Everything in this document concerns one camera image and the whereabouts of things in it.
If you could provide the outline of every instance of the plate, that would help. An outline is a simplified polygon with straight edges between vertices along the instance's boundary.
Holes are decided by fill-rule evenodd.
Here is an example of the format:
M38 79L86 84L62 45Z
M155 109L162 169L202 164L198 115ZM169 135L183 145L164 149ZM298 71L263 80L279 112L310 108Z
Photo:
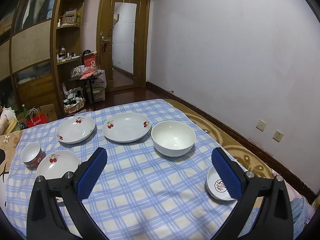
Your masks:
M216 169L212 166L207 175L206 188L211 196L219 200L235 200L227 191Z
M77 155L70 151L57 151L47 155L39 164L36 170L36 177L42 175L45 179L61 178L66 172L75 172L81 164ZM56 197L57 202L63 202L63 199Z
M151 122L143 114L120 113L109 118L102 127L108 139L118 143L130 143L142 138L151 128Z
M96 126L95 121L86 116L69 119L57 129L57 139L66 144L74 144L87 139Z

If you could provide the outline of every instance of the blue textured pad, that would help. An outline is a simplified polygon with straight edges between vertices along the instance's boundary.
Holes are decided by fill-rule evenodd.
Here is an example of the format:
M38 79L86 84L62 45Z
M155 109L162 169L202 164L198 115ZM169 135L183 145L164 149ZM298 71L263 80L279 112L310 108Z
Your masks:
M89 197L94 185L96 185L98 178L107 164L107 160L107 151L102 149L77 183L77 196L79 200L87 199Z
M211 161L226 186L230 196L240 200L242 197L241 181L217 148L212 151Z

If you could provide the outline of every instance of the red box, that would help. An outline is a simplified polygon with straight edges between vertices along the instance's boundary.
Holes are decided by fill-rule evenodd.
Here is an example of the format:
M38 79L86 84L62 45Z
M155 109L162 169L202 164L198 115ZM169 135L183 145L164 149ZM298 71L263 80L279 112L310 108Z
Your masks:
M94 53L86 54L83 56L84 65L86 67L96 67L97 66L97 60L96 55Z

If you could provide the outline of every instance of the woven panel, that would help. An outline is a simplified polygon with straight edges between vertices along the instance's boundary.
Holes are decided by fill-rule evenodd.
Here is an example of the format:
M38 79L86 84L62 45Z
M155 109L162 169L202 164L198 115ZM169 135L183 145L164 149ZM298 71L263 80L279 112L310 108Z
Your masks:
M13 73L50 59L50 24L51 20L39 23L12 37L11 64Z
M0 80L10 76L9 41L0 46Z

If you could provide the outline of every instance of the wicker basket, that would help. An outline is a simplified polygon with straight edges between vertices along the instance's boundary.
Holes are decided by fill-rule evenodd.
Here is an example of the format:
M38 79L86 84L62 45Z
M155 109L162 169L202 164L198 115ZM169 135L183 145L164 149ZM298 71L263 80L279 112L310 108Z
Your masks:
M67 107L67 106L64 106L64 111L68 114L72 114L74 112L77 112L79 111L82 107L84 107L84 102L85 102L85 99L81 99L79 101L79 103L77 103L75 106L73 107Z

